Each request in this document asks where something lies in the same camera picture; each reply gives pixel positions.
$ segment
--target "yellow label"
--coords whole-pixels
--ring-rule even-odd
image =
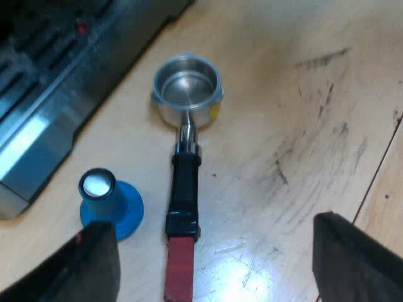
[[[220,113],[220,104],[215,104],[214,106],[212,106],[212,108],[210,109],[210,117],[212,121],[215,121],[219,113]]]

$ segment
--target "drip tray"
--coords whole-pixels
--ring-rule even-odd
[[[0,11],[0,219],[23,212],[148,43],[193,0],[10,1]]]

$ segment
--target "light wood surface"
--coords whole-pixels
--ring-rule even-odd
[[[403,257],[403,125],[390,145],[356,225]]]
[[[315,301],[312,218],[354,218],[402,114],[401,16],[398,0],[197,0],[100,107],[31,209],[0,222],[0,290],[81,229],[79,178],[106,167],[145,204],[119,243],[118,300],[162,300],[175,132],[150,92],[165,60],[194,52],[225,89],[218,120],[198,136],[194,301]]]

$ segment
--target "stainless steel filter basket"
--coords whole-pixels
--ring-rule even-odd
[[[178,128],[188,119],[197,128],[209,124],[223,96],[218,69],[191,53],[168,60],[154,78],[153,97],[161,116]]]

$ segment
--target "black handle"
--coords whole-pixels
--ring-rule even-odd
[[[198,237],[197,184],[202,159],[197,154],[178,153],[172,158],[174,174],[171,201],[166,215],[168,237]]]

